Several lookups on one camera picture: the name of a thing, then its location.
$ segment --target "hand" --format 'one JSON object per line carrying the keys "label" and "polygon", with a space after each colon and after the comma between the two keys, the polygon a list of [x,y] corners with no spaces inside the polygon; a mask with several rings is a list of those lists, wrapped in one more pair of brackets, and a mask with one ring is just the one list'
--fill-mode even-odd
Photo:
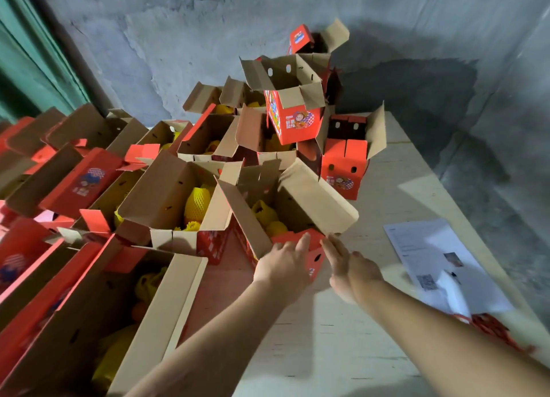
{"label": "hand", "polygon": [[310,234],[305,234],[297,244],[276,243],[270,253],[258,260],[254,282],[266,283],[286,306],[295,302],[310,283],[305,264],[310,238]]}
{"label": "hand", "polygon": [[376,263],[366,259],[359,252],[350,253],[335,235],[329,234],[326,239],[321,240],[321,246],[332,267],[332,276],[329,283],[336,294],[345,302],[356,303],[352,280],[362,282],[384,280]]}

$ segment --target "red cord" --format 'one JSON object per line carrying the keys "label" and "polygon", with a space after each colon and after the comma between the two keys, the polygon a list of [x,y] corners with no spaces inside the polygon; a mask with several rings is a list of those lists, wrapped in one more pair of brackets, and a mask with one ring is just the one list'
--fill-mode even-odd
{"label": "red cord", "polygon": [[453,316],[462,322],[472,325],[480,332],[499,338],[506,345],[512,346],[512,348],[518,350],[519,352],[532,353],[535,350],[533,345],[527,346],[526,349],[519,346],[510,335],[510,330],[489,313],[474,314],[471,319],[462,316],[461,314],[454,314]]}

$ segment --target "curtain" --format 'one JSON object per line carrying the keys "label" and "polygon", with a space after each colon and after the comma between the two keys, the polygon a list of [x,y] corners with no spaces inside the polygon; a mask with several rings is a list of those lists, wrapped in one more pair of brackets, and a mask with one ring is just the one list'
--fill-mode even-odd
{"label": "curtain", "polygon": [[0,0],[0,117],[15,122],[54,106],[69,114],[89,102],[30,0]]}

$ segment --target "wooden tabletop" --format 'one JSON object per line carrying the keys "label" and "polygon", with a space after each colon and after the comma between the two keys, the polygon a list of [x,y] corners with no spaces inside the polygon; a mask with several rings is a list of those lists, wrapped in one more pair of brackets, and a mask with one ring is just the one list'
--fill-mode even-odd
{"label": "wooden tabletop", "polygon": [[[447,219],[516,308],[495,316],[520,345],[535,345],[533,356],[550,366],[550,335],[545,327],[388,113],[386,129],[388,147],[371,160],[359,199],[352,202],[360,219],[343,235],[348,248],[376,261],[387,281],[416,296],[383,225]],[[358,307],[343,303],[334,294],[328,285],[330,273],[325,261],[311,288],[267,334],[234,395],[435,395],[393,340]],[[235,300],[251,279],[250,265],[231,239],[220,265],[207,268],[186,336]]]}

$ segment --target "person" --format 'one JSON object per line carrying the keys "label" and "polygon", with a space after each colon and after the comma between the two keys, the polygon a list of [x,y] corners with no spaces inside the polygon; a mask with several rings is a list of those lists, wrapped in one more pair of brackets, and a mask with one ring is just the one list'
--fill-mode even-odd
{"label": "person", "polygon": [[[267,331],[310,283],[309,242],[306,234],[297,244],[275,244],[243,294],[127,396],[230,396]],[[440,396],[548,396],[550,370],[542,364],[402,293],[338,237],[328,236],[322,247],[336,294],[380,324]]]}

